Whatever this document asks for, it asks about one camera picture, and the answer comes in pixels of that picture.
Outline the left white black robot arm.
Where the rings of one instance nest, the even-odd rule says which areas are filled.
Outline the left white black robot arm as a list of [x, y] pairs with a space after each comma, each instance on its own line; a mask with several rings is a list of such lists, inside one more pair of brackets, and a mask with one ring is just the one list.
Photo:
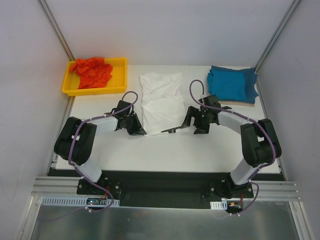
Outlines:
[[119, 100], [111, 112], [102, 116], [87, 120], [69, 117], [54, 144], [54, 153], [79, 171], [80, 176], [88, 183], [90, 194], [102, 195], [110, 190], [103, 171], [92, 157], [95, 137], [122, 129], [130, 136], [146, 134], [134, 111], [134, 105]]

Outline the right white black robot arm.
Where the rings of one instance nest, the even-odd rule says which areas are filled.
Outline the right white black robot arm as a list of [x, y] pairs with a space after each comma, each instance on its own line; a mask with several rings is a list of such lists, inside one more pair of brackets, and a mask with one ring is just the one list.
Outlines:
[[271, 165], [282, 154], [281, 146], [271, 120], [253, 120], [222, 107], [216, 95], [199, 100], [200, 108], [187, 109], [182, 129], [195, 126], [194, 134], [208, 134], [211, 124], [227, 127], [241, 137], [243, 159], [226, 178], [214, 188], [217, 195], [230, 199], [242, 193], [260, 169]]

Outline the white t shirt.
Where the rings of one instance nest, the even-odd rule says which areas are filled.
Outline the white t shirt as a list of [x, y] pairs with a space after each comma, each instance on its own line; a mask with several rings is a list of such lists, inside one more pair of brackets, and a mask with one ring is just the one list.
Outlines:
[[139, 76], [142, 89], [142, 126], [147, 136], [164, 134], [182, 125], [187, 110], [181, 94], [182, 73]]

